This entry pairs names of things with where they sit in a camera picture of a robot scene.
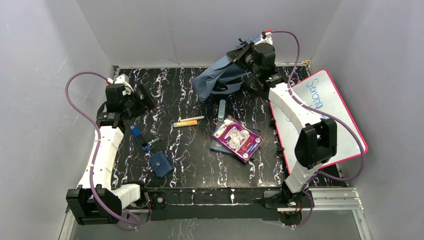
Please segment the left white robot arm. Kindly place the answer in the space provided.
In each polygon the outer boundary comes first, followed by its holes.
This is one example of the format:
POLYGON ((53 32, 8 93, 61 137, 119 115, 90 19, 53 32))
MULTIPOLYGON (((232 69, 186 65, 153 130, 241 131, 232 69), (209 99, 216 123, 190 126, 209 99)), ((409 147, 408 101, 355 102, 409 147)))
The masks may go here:
POLYGON ((66 193, 67 204, 79 225, 117 224, 130 204, 144 208, 149 194, 139 183, 112 188, 111 178, 118 148, 129 123, 154 109, 151 93, 140 84, 132 89, 126 83, 106 86, 106 101, 97 110, 93 148, 76 188, 66 193))

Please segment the blue student backpack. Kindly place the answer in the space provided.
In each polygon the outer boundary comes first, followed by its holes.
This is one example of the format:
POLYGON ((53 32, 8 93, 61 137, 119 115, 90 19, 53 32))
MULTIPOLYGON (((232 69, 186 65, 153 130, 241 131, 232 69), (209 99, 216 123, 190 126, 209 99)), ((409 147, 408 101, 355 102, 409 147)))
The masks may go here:
POLYGON ((225 54, 200 75, 191 79, 198 99, 203 102, 210 95, 227 95, 241 89, 242 76, 248 71, 233 64, 232 58, 225 54))

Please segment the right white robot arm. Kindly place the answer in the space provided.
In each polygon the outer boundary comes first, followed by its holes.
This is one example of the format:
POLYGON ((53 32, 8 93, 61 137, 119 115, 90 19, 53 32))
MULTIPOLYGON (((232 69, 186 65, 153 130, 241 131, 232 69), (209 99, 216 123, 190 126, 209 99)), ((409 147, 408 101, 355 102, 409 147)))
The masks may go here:
POLYGON ((296 129, 295 164, 278 194, 282 203, 295 207, 305 196, 308 181, 336 155, 337 124, 331 118, 324 119, 308 110, 307 105, 301 102, 290 81, 278 72, 275 48, 270 43, 248 41, 226 54, 232 65, 254 76, 270 103, 277 106, 296 129))

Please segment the teal eraser case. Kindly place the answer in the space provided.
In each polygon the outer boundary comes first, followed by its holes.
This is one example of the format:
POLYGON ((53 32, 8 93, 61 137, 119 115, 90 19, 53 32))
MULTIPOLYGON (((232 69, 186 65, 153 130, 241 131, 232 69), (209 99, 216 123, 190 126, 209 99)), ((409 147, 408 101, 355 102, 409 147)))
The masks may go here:
POLYGON ((218 116, 217 116, 217 119, 220 122, 222 122, 224 120, 224 118, 225 118, 225 109, 226 109, 226 100, 225 99, 221 99, 219 101, 218 116))

